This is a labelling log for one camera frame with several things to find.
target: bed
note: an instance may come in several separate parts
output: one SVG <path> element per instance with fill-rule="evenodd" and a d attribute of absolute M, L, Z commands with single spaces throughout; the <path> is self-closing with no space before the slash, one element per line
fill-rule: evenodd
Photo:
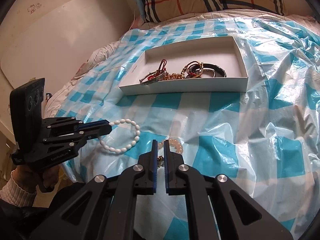
<path fill-rule="evenodd" d="M 129 118 L 140 125 L 140 140 L 124 154 L 90 140 L 63 164 L 65 173 L 80 182 L 98 174 L 115 176 L 137 163 L 153 139 L 174 138 L 183 146 L 186 164 L 204 175 L 228 175 L 298 239 L 320 207 L 319 34 L 313 17 L 245 8 L 189 13 L 129 30 L 92 54 L 49 99 L 44 117 Z M 118 87 L 146 49 L 227 35 L 240 48 L 247 93 L 124 96 Z M 119 124 L 104 139 L 121 147 L 131 133 Z M 184 197 L 165 193 L 163 167 L 157 193 L 138 196 L 135 230 L 148 240 L 188 239 Z"/>

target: bracelet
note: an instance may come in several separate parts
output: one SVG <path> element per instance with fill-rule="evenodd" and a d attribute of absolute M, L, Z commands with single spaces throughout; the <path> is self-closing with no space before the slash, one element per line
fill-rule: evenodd
<path fill-rule="evenodd" d="M 204 67 L 204 70 L 206 70 L 206 71 L 214 71 L 213 77 L 215 77 L 215 73 L 220 74 L 221 77 L 227 77 L 226 72 L 222 68 L 217 66 L 217 65 L 209 64 L 209 63 L 203 63 L 203 67 Z M 200 67 L 197 64 L 194 64 L 194 65 L 190 66 L 187 69 L 188 76 L 189 75 L 191 75 L 191 76 L 195 75 L 195 73 L 198 73 L 199 70 L 200 70 Z"/>
<path fill-rule="evenodd" d="M 190 69 L 196 68 L 196 71 L 189 73 Z M 184 68 L 181 70 L 181 76 L 182 79 L 185 78 L 198 78 L 203 73 L 204 64 L 203 62 L 199 63 L 197 61 L 192 61 L 188 65 L 184 66 Z"/>
<path fill-rule="evenodd" d="M 142 79 L 139 80 L 140 85 L 149 85 L 151 83 L 155 83 L 155 82 L 164 80 L 168 76 L 165 65 L 167 65 L 167 61 L 165 59 L 163 59 L 160 63 L 158 70 L 156 70 L 154 72 L 150 72 L 149 74 L 145 75 Z"/>
<path fill-rule="evenodd" d="M 98 136 L 98 140 L 100 142 L 100 144 L 106 149 L 108 150 L 109 152 L 114 152 L 114 153 L 125 153 L 127 150 L 131 149 L 133 146 L 136 145 L 136 143 L 139 141 L 140 139 L 140 126 L 136 124 L 135 121 L 131 121 L 130 119 L 120 119 L 120 120 L 116 120 L 114 122 L 110 122 L 109 124 L 111 126 L 114 126 L 114 125 L 118 125 L 118 124 L 121 124 L 121 123 L 130 123 L 132 126 L 134 126 L 136 128 L 136 132 L 135 132 L 135 137 L 133 139 L 133 141 L 129 144 L 127 144 L 125 147 L 121 148 L 121 149 L 115 149 L 113 147 L 110 147 L 108 146 L 101 138 L 101 136 Z"/>
<path fill-rule="evenodd" d="M 183 153 L 183 146 L 180 142 L 176 139 L 169 138 L 167 139 L 169 141 L 169 145 L 176 148 L 177 153 L 182 154 Z M 160 150 L 163 147 L 163 143 L 165 140 L 163 140 L 161 143 L 158 143 L 158 149 Z"/>
<path fill-rule="evenodd" d="M 177 153 L 182 155 L 183 146 L 181 145 L 181 143 L 178 140 L 172 139 L 172 138 L 169 138 L 168 141 L 169 141 L 169 145 L 175 147 Z M 158 143 L 158 150 L 160 150 L 163 147 L 163 143 L 164 143 L 164 140 L 161 143 Z M 164 157 L 162 155 L 157 158 L 157 164 L 158 164 L 158 168 L 164 167 Z"/>

